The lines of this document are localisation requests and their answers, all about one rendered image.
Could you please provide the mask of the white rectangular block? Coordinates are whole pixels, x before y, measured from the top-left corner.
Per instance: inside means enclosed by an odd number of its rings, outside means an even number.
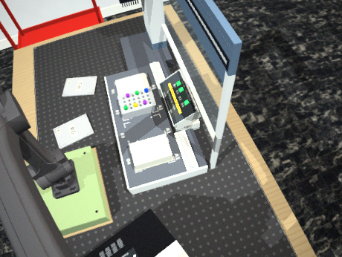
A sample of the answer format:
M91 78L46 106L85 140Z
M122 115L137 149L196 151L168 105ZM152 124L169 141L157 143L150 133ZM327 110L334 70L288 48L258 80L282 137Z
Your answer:
M130 143L136 171L173 161L166 134Z

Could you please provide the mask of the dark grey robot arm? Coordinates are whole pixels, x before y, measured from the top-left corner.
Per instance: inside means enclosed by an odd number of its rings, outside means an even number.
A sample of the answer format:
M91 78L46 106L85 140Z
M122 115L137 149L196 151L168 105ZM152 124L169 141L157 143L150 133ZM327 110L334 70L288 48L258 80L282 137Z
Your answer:
M74 161L59 147L45 148L29 128L17 99L0 86L1 224L16 257L74 257L34 182L56 199L79 192Z

